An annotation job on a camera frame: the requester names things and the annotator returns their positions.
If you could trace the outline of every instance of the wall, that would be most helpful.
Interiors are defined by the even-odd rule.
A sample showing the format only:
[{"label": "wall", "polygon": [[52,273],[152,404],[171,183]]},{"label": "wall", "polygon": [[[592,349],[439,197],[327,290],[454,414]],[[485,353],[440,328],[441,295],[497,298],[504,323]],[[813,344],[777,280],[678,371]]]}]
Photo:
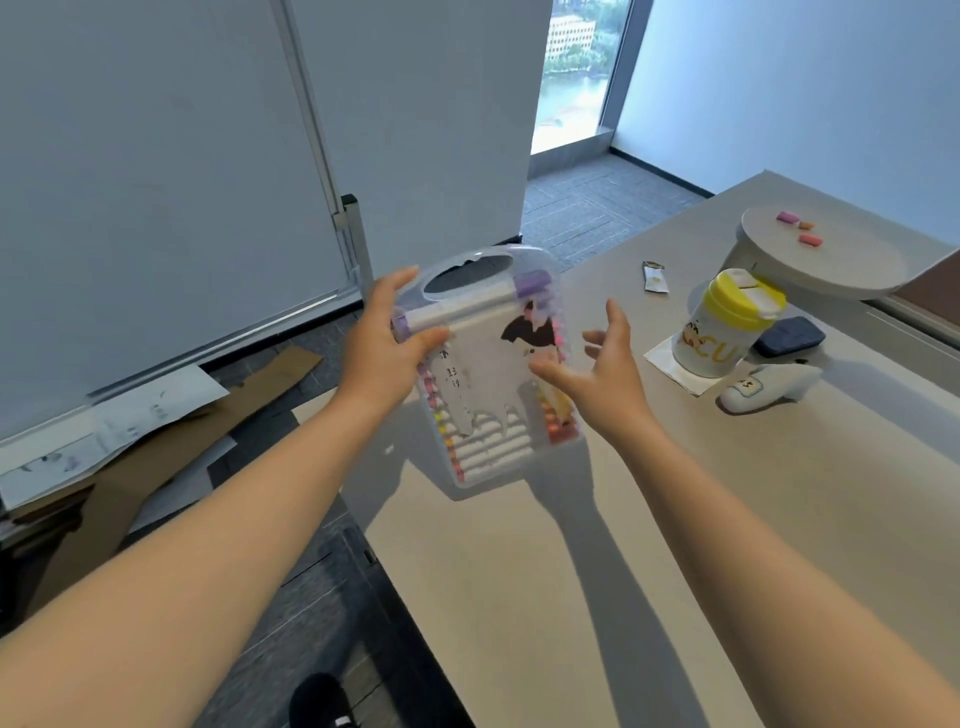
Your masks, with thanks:
[{"label": "wall", "polygon": [[613,146],[720,192],[764,168],[960,245],[960,4],[658,0]]},{"label": "wall", "polygon": [[374,272],[516,235],[550,0],[291,4]]}]

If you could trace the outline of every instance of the round tray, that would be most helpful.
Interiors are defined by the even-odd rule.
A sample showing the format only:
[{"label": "round tray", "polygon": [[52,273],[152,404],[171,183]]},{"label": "round tray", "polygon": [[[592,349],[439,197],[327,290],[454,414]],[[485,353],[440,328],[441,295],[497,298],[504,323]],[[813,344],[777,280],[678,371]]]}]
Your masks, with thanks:
[{"label": "round tray", "polygon": [[[812,231],[777,219],[790,210],[802,220],[816,223]],[[813,206],[759,206],[743,213],[743,233],[757,248],[772,257],[799,285],[842,298],[861,301],[885,296],[909,280],[906,261],[886,240],[849,227]],[[810,232],[824,239],[813,248],[797,238]]]}]

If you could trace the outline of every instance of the white table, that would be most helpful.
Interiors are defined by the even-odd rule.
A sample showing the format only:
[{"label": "white table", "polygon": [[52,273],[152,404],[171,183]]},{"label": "white table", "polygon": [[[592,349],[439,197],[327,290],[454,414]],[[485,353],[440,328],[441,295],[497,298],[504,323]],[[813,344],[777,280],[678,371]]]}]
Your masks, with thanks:
[{"label": "white table", "polygon": [[[725,415],[715,392],[695,399],[642,359],[683,325],[743,210],[804,195],[840,206],[765,173],[570,270],[569,329],[602,327],[616,296],[672,435],[960,685],[960,400],[826,325],[814,362],[826,379],[755,415]],[[840,207],[853,224],[865,216]],[[644,259],[666,266],[668,298],[643,292]],[[415,401],[400,407],[343,495],[478,726],[760,725],[598,435],[529,483],[464,492],[444,483],[423,417]]]}]

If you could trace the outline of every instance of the foot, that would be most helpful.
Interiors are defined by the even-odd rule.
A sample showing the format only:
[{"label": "foot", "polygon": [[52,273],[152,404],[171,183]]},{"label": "foot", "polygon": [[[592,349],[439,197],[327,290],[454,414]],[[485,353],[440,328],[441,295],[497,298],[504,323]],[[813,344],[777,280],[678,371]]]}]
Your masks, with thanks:
[{"label": "foot", "polygon": [[347,694],[333,675],[317,672],[290,698],[290,728],[356,728]]}]

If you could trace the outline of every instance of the transparent plastic case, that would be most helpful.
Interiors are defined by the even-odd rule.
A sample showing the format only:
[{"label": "transparent plastic case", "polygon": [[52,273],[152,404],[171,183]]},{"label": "transparent plastic case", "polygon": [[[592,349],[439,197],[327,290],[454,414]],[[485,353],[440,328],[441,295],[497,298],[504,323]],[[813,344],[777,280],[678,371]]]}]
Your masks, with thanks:
[{"label": "transparent plastic case", "polygon": [[450,338],[420,365],[429,427],[461,488],[529,464],[581,437],[573,403],[531,374],[569,358],[556,261],[498,246],[421,271],[396,297],[394,336],[435,326]]}]

